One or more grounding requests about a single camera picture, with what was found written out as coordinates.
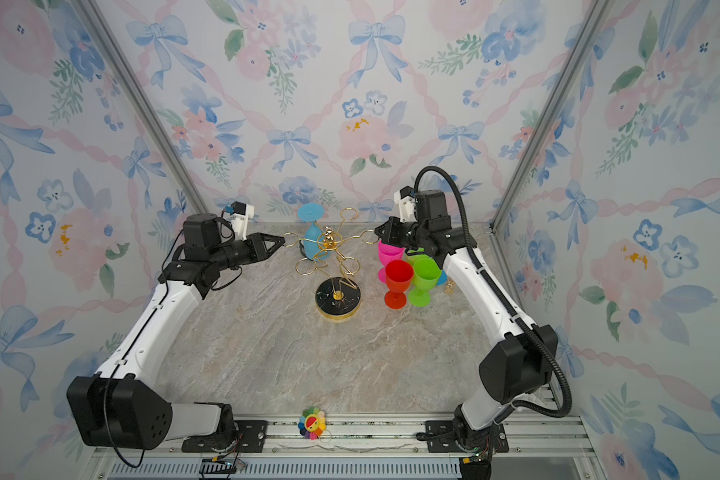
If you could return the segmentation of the magenta wine glass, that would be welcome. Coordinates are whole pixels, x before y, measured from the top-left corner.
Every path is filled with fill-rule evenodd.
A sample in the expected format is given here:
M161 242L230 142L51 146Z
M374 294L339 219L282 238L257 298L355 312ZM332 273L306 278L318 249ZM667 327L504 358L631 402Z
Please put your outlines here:
M401 260L405 249L401 247L395 247L387 245L383 242L378 243L378 258L382 265L378 271L378 279L382 283L386 283L386 267L389 263L395 260Z

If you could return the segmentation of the red wine glass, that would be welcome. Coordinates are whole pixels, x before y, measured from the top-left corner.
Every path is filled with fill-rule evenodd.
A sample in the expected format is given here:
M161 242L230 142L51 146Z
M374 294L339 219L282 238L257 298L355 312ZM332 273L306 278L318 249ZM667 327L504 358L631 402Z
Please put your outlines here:
M408 291L414 276L413 267L406 261L393 260L385 267L385 282L388 292L385 304L394 310L402 309L407 303Z

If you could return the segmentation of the light blue wine glass back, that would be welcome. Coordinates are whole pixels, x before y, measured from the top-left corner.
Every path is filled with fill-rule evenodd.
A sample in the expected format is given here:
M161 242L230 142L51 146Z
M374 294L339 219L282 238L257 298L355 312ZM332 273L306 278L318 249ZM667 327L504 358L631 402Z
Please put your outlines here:
M322 234L318 221L324 215L324 208L317 203L308 203L298 210L298 218L308 224L308 228L300 240L301 251L304 256L313 260L320 253L318 238Z

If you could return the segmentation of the green wine glass back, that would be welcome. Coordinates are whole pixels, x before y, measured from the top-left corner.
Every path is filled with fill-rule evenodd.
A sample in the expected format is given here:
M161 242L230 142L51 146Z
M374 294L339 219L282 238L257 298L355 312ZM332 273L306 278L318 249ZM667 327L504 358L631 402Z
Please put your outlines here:
M414 262L413 271L413 289L409 292L408 300L412 305L423 308L430 304L430 291L437 285L441 269L432 258L421 256Z

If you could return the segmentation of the blue wine glass front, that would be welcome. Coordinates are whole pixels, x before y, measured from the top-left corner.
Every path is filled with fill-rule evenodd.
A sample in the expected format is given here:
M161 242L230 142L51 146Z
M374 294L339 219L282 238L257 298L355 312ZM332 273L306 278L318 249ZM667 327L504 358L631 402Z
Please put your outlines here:
M437 286L444 285L447 281L448 281L448 276L444 271L442 271L440 274L440 277L438 278L436 285Z

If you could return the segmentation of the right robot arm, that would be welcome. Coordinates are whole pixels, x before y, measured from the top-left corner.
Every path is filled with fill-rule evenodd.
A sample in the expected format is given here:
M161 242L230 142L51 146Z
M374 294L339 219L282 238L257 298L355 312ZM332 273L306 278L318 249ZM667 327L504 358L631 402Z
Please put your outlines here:
M442 191L405 187L394 194L394 204L399 214L375 229L380 241L432 258L465 295L490 341L478 367L481 385L455 409L451 433L462 450L484 451L516 409L541 408L527 396L554 376L557 334L538 326L508 296L476 240L452 225Z

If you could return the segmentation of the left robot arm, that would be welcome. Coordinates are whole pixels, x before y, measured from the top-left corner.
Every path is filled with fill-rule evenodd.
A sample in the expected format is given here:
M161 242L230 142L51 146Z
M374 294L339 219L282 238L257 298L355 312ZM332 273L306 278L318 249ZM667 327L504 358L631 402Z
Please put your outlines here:
M74 378L67 389L85 445L146 451L165 441L194 439L225 451L237 441L230 405L171 403L154 385L185 321L219 289L222 272L263 262L284 246L281 236L248 232L247 221L247 215L227 220L213 213L184 221L183 242L173 249L136 324L94 374Z

